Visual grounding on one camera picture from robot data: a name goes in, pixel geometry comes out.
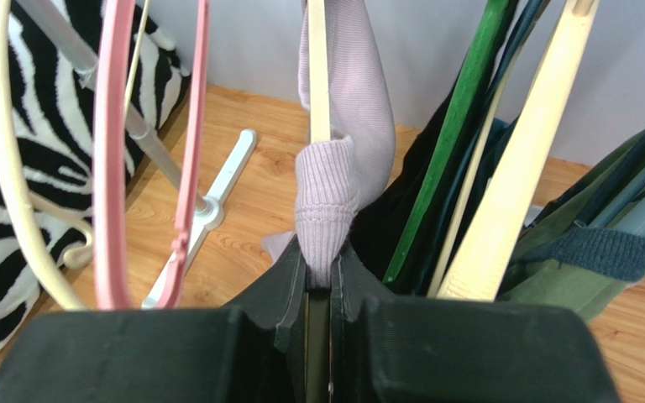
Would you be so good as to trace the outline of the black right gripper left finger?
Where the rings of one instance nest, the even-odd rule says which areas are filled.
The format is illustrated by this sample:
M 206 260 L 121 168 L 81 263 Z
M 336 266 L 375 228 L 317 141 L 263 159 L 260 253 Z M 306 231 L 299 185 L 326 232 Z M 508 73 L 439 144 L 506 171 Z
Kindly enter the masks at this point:
M 36 317 L 0 366 L 0 402 L 302 402 L 296 240 L 219 308 Z

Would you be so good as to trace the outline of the beige hanger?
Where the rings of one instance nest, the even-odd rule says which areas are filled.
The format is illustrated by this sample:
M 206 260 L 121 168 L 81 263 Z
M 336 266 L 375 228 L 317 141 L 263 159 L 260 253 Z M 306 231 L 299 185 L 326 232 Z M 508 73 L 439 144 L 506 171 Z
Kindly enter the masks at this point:
M 324 0 L 307 2 L 310 139 L 311 143 L 331 139 L 327 25 Z

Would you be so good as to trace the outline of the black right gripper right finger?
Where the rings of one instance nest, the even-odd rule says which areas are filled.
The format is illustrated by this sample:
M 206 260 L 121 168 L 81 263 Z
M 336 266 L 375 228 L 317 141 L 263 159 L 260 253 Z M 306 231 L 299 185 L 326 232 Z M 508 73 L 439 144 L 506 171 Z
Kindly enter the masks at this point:
M 617 402 L 586 323 L 551 306 L 397 296 L 345 244 L 333 264 L 335 402 Z

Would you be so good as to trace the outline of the pink plastic hanger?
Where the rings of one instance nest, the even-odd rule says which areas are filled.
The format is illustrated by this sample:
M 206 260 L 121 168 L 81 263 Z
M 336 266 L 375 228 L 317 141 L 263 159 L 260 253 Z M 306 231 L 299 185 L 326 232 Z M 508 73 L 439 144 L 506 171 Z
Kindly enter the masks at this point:
M 134 2 L 107 4 L 99 50 L 93 125 L 94 273 L 101 310 L 133 308 L 128 292 L 128 258 L 124 203 L 125 80 Z M 192 69 L 186 152 L 183 160 L 173 260 L 166 266 L 164 287 L 156 308 L 178 305 L 184 284 L 187 248 L 197 203 L 200 143 L 204 129 L 209 29 L 209 3 L 198 3 L 197 41 Z

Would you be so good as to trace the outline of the green hanger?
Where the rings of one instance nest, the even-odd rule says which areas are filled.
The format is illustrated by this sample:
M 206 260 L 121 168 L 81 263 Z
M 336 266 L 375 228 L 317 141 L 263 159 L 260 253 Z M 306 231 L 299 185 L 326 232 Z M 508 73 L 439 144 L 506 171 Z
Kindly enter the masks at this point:
M 477 92 L 480 87 L 486 87 L 489 83 L 484 78 L 485 73 L 496 58 L 498 47 L 506 37 L 516 10 L 516 1 L 490 0 L 485 5 L 485 10 L 455 83 L 448 111 L 440 128 L 437 143 L 433 149 L 417 199 L 385 272 L 383 283 L 386 285 L 397 279 L 412 251 L 413 241 L 420 233 L 422 220 L 432 204 L 465 120 L 473 109 Z

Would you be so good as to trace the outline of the cream white hanger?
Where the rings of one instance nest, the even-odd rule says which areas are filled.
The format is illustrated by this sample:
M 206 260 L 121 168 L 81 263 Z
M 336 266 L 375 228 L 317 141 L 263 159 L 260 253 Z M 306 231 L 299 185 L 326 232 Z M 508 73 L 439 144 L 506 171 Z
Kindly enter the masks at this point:
M 0 1 L 0 190 L 19 246 L 40 284 L 66 310 L 82 311 L 87 304 L 72 289 L 45 247 L 34 219 L 34 197 L 24 176 L 18 140 L 13 132 L 8 61 L 10 3 Z

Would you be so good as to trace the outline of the pink lilac tank top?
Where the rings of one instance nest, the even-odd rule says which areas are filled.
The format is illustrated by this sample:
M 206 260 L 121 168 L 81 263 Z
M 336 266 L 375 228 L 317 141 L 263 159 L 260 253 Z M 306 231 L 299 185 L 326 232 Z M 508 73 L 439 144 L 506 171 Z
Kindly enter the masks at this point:
M 310 114 L 307 2 L 298 52 L 297 90 Z M 307 288 L 331 285 L 333 261 L 357 213 L 387 186 L 396 131 L 380 54 L 363 1 L 325 1 L 331 139 L 296 157 L 295 230 L 265 237 L 272 259 L 297 237 Z

